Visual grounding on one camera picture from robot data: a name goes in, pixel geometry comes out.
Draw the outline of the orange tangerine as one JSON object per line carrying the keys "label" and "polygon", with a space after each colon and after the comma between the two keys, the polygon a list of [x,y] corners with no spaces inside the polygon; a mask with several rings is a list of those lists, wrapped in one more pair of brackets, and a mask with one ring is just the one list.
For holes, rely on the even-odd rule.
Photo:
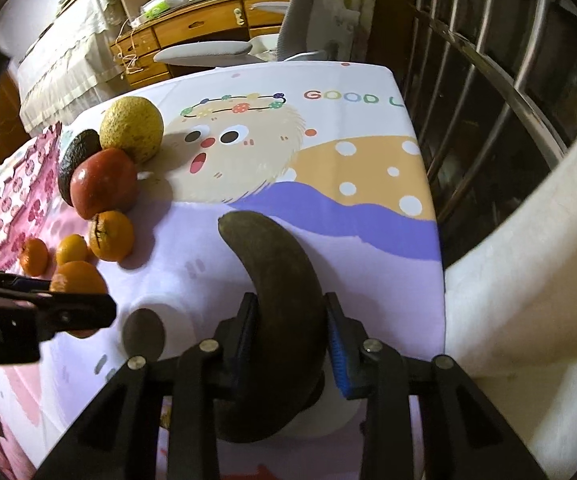
{"label": "orange tangerine", "polygon": [[50,292],[80,295],[106,295],[108,287],[98,269],[87,261],[69,261],[58,266],[52,276]]}

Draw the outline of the small yellow-orange tangerine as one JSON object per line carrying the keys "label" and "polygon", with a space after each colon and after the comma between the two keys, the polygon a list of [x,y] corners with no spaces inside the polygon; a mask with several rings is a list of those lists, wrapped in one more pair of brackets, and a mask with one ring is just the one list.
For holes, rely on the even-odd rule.
{"label": "small yellow-orange tangerine", "polygon": [[58,266],[73,261],[86,261],[89,258],[89,246],[80,234],[70,234],[58,244],[55,260]]}

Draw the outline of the dark brown overripe banana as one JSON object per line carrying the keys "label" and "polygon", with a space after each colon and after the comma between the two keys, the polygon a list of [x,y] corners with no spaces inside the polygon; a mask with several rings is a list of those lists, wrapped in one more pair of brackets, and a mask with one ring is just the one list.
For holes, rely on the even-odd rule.
{"label": "dark brown overripe banana", "polygon": [[327,353],[328,315],[315,269],[283,226],[255,211],[218,220],[223,241],[253,282],[259,322],[232,400],[216,403],[221,440],[252,443],[277,434],[313,403]]}

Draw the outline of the red apple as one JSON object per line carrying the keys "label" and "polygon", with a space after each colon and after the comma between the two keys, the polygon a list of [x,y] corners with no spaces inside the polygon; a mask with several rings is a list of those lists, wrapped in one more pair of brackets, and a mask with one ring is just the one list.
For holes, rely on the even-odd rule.
{"label": "red apple", "polygon": [[72,206],[84,220],[104,211],[128,211],[139,194],[136,164],[120,148],[106,148],[77,167],[69,191]]}

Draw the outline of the dark avocado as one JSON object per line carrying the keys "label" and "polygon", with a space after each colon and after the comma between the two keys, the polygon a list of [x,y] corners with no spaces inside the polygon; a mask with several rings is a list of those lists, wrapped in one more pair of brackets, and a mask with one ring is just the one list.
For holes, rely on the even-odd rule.
{"label": "dark avocado", "polygon": [[101,150],[100,136],[94,129],[81,131],[68,144],[58,164],[57,173],[58,190],[68,206],[72,206],[70,182],[72,182],[72,176],[76,169]]}

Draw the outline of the small tangerine far left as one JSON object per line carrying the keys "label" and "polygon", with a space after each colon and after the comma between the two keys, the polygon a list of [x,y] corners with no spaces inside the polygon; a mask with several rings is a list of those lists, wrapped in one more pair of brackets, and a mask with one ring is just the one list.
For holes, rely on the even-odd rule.
{"label": "small tangerine far left", "polygon": [[49,249],[43,240],[28,238],[23,244],[18,262],[28,276],[39,276],[44,273],[49,264]]}

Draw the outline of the large orange with stem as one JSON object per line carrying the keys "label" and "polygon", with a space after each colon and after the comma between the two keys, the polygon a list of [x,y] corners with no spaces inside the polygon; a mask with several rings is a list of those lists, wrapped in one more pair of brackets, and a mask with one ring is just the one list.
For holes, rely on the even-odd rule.
{"label": "large orange with stem", "polygon": [[131,220],[120,211],[100,212],[89,222],[89,247],[100,260],[121,262],[132,253],[135,240]]}

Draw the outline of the yellow pear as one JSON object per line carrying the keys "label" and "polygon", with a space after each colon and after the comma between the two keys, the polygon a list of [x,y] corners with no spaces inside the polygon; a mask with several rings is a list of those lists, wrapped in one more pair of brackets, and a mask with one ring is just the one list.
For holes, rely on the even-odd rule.
{"label": "yellow pear", "polygon": [[155,156],[163,135],[162,114],[142,96],[123,96],[110,104],[98,132],[102,148],[119,148],[138,165]]}

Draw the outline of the white lace curtain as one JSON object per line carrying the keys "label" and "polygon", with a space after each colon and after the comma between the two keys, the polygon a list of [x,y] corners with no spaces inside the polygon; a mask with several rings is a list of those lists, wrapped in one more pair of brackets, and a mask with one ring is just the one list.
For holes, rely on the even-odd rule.
{"label": "white lace curtain", "polygon": [[17,71],[26,133],[69,125],[84,110],[129,90],[110,50],[125,21],[117,0],[76,0],[54,20]]}

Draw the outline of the cartoon printed tablecloth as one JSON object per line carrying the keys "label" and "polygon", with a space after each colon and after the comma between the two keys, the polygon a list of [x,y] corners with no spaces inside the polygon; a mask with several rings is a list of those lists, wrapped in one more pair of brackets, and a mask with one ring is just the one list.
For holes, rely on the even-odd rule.
{"label": "cartoon printed tablecloth", "polygon": [[381,66],[285,62],[139,90],[165,134],[130,210],[136,243],[100,262],[112,326],[0,366],[0,474],[30,478],[132,350],[167,359],[209,337],[252,283],[218,233],[255,210],[304,247],[321,286],[406,356],[444,350],[441,248],[415,130]]}

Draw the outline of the wooden desk with drawers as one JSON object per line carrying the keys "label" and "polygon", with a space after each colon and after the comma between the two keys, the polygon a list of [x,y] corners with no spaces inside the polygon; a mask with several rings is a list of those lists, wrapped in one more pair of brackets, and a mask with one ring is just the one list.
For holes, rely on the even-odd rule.
{"label": "wooden desk with drawers", "polygon": [[120,0],[128,20],[110,45],[133,89],[155,84],[190,67],[174,68],[155,55],[176,44],[204,40],[242,40],[276,34],[283,15],[264,10],[289,0]]}

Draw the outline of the metal window bars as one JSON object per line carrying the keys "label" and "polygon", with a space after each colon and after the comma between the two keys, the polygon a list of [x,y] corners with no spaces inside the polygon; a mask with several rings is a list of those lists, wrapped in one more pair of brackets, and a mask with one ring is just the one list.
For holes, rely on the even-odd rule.
{"label": "metal window bars", "polygon": [[403,92],[444,240],[510,217],[577,139],[573,0],[411,0]]}

